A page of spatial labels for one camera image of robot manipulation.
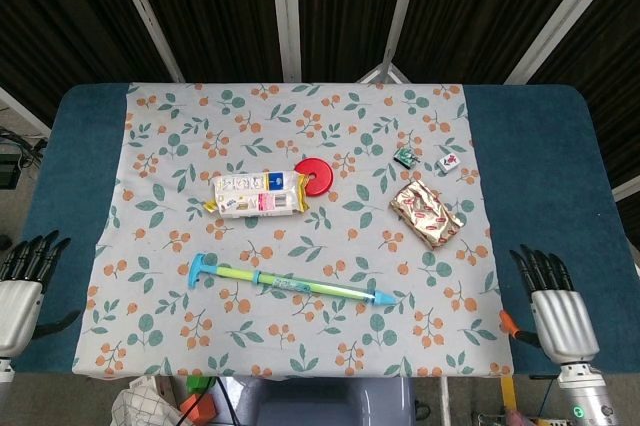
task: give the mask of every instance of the cable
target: cable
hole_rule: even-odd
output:
[[[553,385],[553,379],[549,381],[549,386],[547,386],[547,391],[544,393],[544,398],[542,399],[542,404],[540,405],[540,411],[538,411],[538,418],[542,417],[542,411],[544,410],[544,405],[547,402],[547,398],[549,397],[549,392],[551,391],[551,386]]]
[[[189,409],[187,409],[187,411],[180,418],[180,421],[178,421],[176,423],[176,426],[180,426],[184,422],[184,420],[187,419],[189,414],[191,414],[191,411],[193,411],[193,408],[195,408],[198,405],[198,403],[200,402],[200,400],[204,397],[204,395],[207,394],[207,391],[209,391],[209,388],[211,387],[211,381],[212,380],[213,380],[213,376],[209,376],[209,380],[207,381],[207,389],[204,391],[204,393],[202,393],[200,396],[198,396],[198,399],[196,399],[193,402],[193,404],[189,407]]]
[[[218,381],[218,386],[220,386],[220,390],[222,391],[222,395],[224,396],[224,400],[227,403],[227,408],[229,408],[229,413],[231,414],[231,421],[233,422],[233,426],[242,426],[238,416],[236,415],[235,409],[231,405],[231,400],[229,399],[229,394],[227,394],[227,388],[224,387],[222,381]]]

